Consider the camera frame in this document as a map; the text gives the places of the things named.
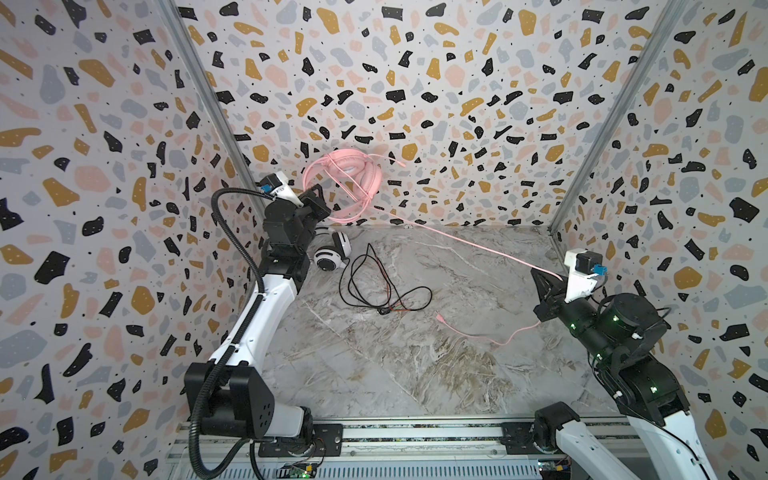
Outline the white black headphones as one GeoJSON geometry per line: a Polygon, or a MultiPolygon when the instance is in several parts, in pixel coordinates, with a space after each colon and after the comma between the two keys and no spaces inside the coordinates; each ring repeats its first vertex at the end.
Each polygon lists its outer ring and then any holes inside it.
{"type": "Polygon", "coordinates": [[[331,227],[319,226],[316,236],[321,239],[327,236],[331,243],[320,246],[315,251],[313,256],[315,265],[326,272],[344,269],[352,252],[351,242],[347,234],[331,227]]]}

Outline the pink headphones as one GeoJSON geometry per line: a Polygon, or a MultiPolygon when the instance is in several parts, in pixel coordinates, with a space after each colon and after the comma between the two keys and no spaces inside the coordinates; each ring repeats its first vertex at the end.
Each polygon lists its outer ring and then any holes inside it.
{"type": "MultiPolygon", "coordinates": [[[[339,149],[329,152],[312,162],[304,171],[302,189],[308,190],[318,185],[322,179],[330,179],[338,185],[352,200],[353,204],[329,216],[334,223],[346,224],[357,221],[364,216],[372,205],[375,195],[383,181],[381,166],[378,159],[390,158],[378,154],[368,154],[353,148],[339,149]]],[[[400,167],[405,163],[390,159],[400,167]]]]}

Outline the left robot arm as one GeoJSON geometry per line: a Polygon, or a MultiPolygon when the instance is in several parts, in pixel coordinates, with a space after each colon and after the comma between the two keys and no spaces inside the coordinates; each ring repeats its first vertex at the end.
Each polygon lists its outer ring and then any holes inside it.
{"type": "Polygon", "coordinates": [[[277,402],[261,373],[277,327],[306,280],[316,227],[331,210],[319,185],[300,195],[283,187],[254,194],[268,202],[266,240],[254,262],[256,284],[223,344],[208,361],[191,364],[185,373],[189,439],[215,435],[310,443],[310,410],[277,402]]]}

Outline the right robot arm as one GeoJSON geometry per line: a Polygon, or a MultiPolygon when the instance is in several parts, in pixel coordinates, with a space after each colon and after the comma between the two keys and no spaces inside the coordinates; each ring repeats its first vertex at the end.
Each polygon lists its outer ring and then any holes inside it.
{"type": "MultiPolygon", "coordinates": [[[[690,403],[672,371],[652,353],[670,329],[647,298],[622,293],[593,305],[588,297],[566,302],[566,280],[531,270],[541,321],[558,319],[585,348],[589,370],[642,441],[659,479],[717,479],[699,439],[690,403]]],[[[563,402],[535,413],[534,445],[559,450],[591,479],[640,479],[563,402]]]]}

